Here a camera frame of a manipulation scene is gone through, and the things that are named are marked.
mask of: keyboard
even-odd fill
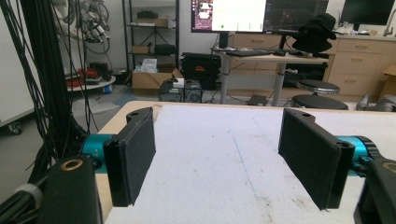
[[[261,56],[270,55],[272,52],[267,50],[241,50],[241,51],[229,51],[226,52],[227,55],[235,57],[251,57],[251,56]]]

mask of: caster wheel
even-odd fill
[[[18,135],[23,132],[23,128],[19,122],[8,124],[8,129],[12,134]]]

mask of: stool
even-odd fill
[[[343,102],[318,95],[318,93],[336,94],[340,92],[340,88],[332,83],[305,79],[298,81],[297,87],[306,91],[312,91],[313,94],[293,96],[291,102],[294,107],[348,110],[348,106]]]

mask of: computer mouse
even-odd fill
[[[286,52],[281,49],[277,49],[274,51],[273,55],[284,57],[286,55]]]

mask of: black storage case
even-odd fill
[[[188,53],[181,56],[181,74],[186,79],[198,80],[202,90],[216,89],[216,80],[219,78],[221,58],[219,55]]]

